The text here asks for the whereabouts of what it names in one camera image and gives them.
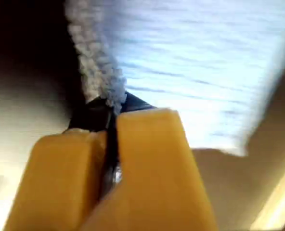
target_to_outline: light blue surface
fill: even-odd
[[[90,2],[128,91],[177,109],[191,147],[244,155],[285,67],[285,1]]]

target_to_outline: beige wall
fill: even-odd
[[[208,150],[195,156],[220,227],[247,229],[285,173],[285,74],[250,139],[248,157]]]

